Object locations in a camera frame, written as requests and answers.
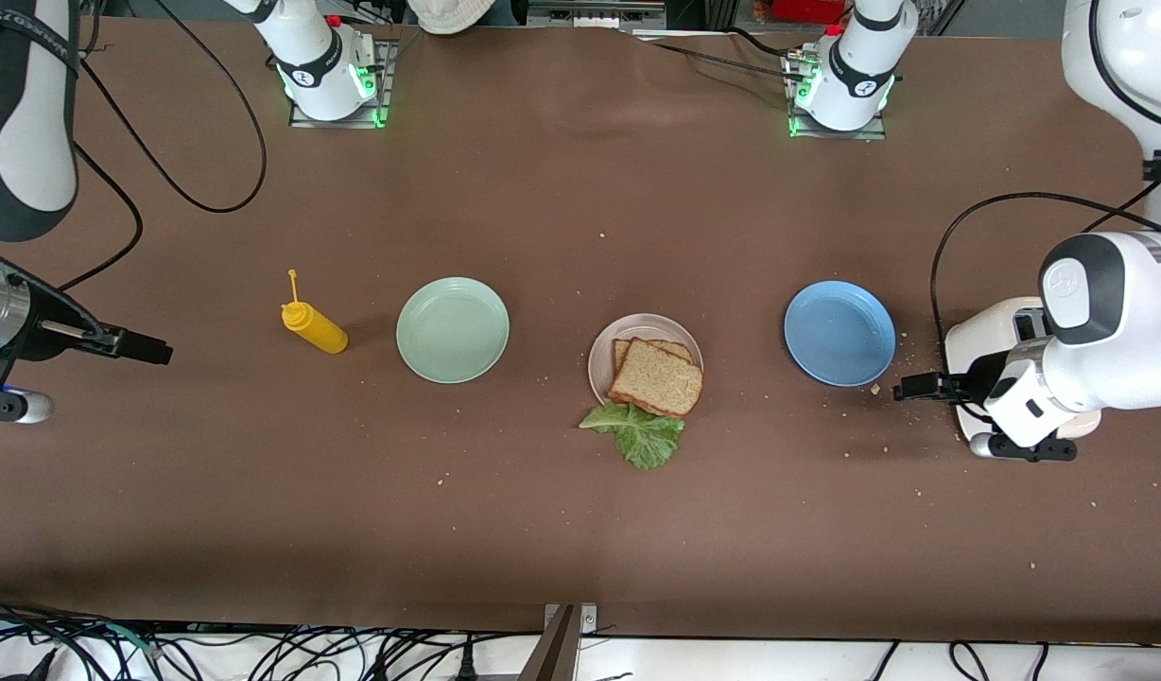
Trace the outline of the yellow mustard squeeze bottle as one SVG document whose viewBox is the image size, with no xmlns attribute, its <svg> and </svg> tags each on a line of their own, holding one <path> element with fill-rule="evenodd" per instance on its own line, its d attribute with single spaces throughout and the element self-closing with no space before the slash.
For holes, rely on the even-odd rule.
<svg viewBox="0 0 1161 681">
<path fill-rule="evenodd" d="M 297 292 L 297 271 L 287 271 L 291 288 L 291 299 L 282 305 L 282 323 L 284 328 L 303 338 L 308 343 L 316 346 L 320 352 L 327 354 L 339 354 L 349 345 L 349 336 L 337 323 L 331 323 L 326 316 L 322 316 L 317 307 L 307 300 L 300 299 Z"/>
</svg>

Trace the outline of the green lettuce leaf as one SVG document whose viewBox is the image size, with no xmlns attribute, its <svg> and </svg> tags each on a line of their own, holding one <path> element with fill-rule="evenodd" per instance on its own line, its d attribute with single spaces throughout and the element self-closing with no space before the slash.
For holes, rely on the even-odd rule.
<svg viewBox="0 0 1161 681">
<path fill-rule="evenodd" d="M 684 419 L 652 414 L 633 404 L 605 404 L 590 410 L 578 427 L 611 435 L 625 462 L 651 471 L 675 457 Z"/>
</svg>

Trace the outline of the blue plate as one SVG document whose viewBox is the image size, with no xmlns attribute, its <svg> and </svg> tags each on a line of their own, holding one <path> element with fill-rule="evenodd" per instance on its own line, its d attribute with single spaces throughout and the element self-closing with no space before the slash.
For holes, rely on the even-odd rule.
<svg viewBox="0 0 1161 681">
<path fill-rule="evenodd" d="M 888 309 L 870 290 L 825 280 L 793 296 L 781 338 L 806 375 L 832 387 L 861 387 L 887 374 L 899 333 Z"/>
</svg>

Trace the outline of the pale green plate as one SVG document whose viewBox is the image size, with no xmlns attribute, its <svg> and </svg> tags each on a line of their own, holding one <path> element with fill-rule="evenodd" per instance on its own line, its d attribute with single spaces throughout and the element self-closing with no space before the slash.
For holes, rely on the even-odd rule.
<svg viewBox="0 0 1161 681">
<path fill-rule="evenodd" d="M 506 303 L 473 277 L 444 277 L 417 289 L 396 319 L 396 348 L 423 379 L 460 384 L 485 375 L 509 345 Z"/>
</svg>

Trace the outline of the beige plate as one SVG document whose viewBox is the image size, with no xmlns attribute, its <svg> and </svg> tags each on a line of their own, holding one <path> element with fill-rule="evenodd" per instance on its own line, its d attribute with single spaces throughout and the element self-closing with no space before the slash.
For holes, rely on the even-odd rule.
<svg viewBox="0 0 1161 681">
<path fill-rule="evenodd" d="M 702 354 L 699 350 L 694 338 L 682 324 L 668 319 L 668 316 L 655 316 L 649 313 L 636 313 L 623 316 L 610 323 L 608 326 L 598 333 L 594 345 L 589 353 L 587 376 L 592 385 L 594 396 L 601 404 L 614 404 L 606 396 L 614 379 L 614 341 L 630 340 L 632 338 L 646 338 L 646 340 L 671 341 L 676 352 L 687 353 L 704 368 Z"/>
</svg>

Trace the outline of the white two-slot toaster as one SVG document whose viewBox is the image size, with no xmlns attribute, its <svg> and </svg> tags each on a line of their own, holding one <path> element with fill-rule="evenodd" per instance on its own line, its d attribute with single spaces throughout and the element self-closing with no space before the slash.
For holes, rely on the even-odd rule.
<svg viewBox="0 0 1161 681">
<path fill-rule="evenodd" d="M 965 374 L 971 362 L 978 357 L 1009 352 L 1022 341 L 1048 335 L 1040 298 L 1025 296 L 1001 300 L 949 329 L 946 335 L 949 374 Z M 982 432 L 991 434 L 991 427 L 980 421 L 978 416 L 969 415 L 968 410 L 957 407 L 956 414 L 965 441 Z M 1099 410 L 1095 410 L 1074 416 L 1072 421 L 1061 426 L 1055 435 L 1076 440 L 1090 435 L 1098 429 L 1098 426 Z"/>
</svg>

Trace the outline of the red box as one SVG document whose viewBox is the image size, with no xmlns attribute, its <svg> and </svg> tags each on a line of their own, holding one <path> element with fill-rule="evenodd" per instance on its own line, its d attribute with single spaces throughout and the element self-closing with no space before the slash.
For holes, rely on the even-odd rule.
<svg viewBox="0 0 1161 681">
<path fill-rule="evenodd" d="M 850 0 L 767 0 L 771 17 L 789 26 L 834 26 L 850 8 Z"/>
</svg>

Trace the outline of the dark metal bar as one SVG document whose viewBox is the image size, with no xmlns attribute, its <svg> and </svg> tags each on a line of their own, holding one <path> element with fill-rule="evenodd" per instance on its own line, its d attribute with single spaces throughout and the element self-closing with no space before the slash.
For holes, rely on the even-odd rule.
<svg viewBox="0 0 1161 681">
<path fill-rule="evenodd" d="M 517 681 L 574 681 L 582 624 L 580 604 L 556 607 Z"/>
</svg>

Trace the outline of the white cloth hat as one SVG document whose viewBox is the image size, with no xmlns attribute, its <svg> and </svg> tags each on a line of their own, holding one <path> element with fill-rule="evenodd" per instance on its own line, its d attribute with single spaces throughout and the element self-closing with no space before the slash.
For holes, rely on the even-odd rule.
<svg viewBox="0 0 1161 681">
<path fill-rule="evenodd" d="M 408 0 L 417 26 L 426 32 L 450 35 L 476 26 L 495 0 Z"/>
</svg>

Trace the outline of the metal equipment rack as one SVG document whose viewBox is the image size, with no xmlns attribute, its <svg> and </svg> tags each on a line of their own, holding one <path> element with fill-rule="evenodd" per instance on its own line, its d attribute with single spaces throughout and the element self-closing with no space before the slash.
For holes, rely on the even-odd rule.
<svg viewBox="0 0 1161 681">
<path fill-rule="evenodd" d="M 666 30 L 666 0 L 509 0 L 520 26 Z"/>
</svg>

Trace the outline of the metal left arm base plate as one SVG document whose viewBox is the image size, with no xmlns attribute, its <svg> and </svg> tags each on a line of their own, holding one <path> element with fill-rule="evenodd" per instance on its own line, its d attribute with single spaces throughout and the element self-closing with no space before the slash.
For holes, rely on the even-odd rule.
<svg viewBox="0 0 1161 681">
<path fill-rule="evenodd" d="M 787 85 L 788 132 L 792 137 L 884 142 L 884 107 L 894 75 L 867 77 L 844 85 L 827 72 L 816 44 L 784 57 Z"/>
</svg>

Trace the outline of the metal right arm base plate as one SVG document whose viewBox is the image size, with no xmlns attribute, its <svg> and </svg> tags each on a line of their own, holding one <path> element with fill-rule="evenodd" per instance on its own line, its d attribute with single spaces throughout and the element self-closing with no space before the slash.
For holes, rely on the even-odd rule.
<svg viewBox="0 0 1161 681">
<path fill-rule="evenodd" d="M 295 129 L 372 130 L 385 128 L 394 95 L 398 42 L 355 32 L 338 59 L 317 75 L 313 66 L 279 66 L 290 99 Z"/>
</svg>

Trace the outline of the silver metal table bracket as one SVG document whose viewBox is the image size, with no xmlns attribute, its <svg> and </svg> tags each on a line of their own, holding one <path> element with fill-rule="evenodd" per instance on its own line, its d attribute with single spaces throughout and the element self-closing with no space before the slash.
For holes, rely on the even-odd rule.
<svg viewBox="0 0 1161 681">
<path fill-rule="evenodd" d="M 551 620 L 555 620 L 555 616 L 558 615 L 558 613 L 562 613 L 563 608 L 564 606 L 562 603 L 546 604 L 543 621 L 545 631 L 550 626 Z M 598 630 L 598 604 L 593 602 L 575 603 L 575 608 L 578 613 L 578 617 L 580 617 L 580 633 L 584 637 L 594 635 Z"/>
</svg>

